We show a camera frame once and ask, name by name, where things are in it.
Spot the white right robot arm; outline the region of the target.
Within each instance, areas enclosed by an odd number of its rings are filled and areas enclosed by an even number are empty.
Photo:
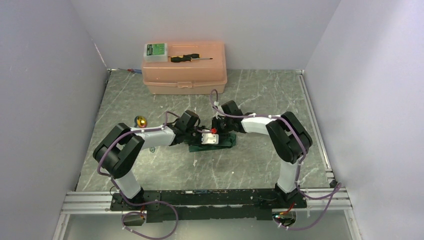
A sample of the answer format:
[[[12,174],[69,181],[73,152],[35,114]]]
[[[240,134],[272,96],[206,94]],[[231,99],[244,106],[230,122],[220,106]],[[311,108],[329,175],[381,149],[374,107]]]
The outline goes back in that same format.
[[[244,114],[233,100],[212,106],[217,110],[211,123],[216,133],[254,133],[270,138],[281,159],[275,200],[280,207],[289,207],[299,192],[300,165],[313,144],[307,130],[291,111],[282,115]]]

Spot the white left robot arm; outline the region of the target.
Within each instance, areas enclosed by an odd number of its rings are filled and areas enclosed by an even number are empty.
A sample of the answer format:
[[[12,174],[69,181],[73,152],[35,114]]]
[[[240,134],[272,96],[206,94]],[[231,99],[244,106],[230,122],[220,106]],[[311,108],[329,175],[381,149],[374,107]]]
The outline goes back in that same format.
[[[97,172],[111,178],[124,196],[124,204],[131,210],[144,203],[144,190],[132,171],[133,165],[144,149],[173,146],[195,141],[199,116],[186,110],[174,123],[157,127],[131,128],[117,124],[93,151],[98,162]]]

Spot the green cloth napkin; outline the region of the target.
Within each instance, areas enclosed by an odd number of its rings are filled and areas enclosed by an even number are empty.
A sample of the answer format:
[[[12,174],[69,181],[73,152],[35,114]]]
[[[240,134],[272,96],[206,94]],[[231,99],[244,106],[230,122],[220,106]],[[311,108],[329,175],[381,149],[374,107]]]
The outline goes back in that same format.
[[[223,133],[219,135],[218,144],[193,144],[188,146],[190,153],[202,151],[215,151],[222,149],[230,149],[237,143],[237,136],[235,133]]]

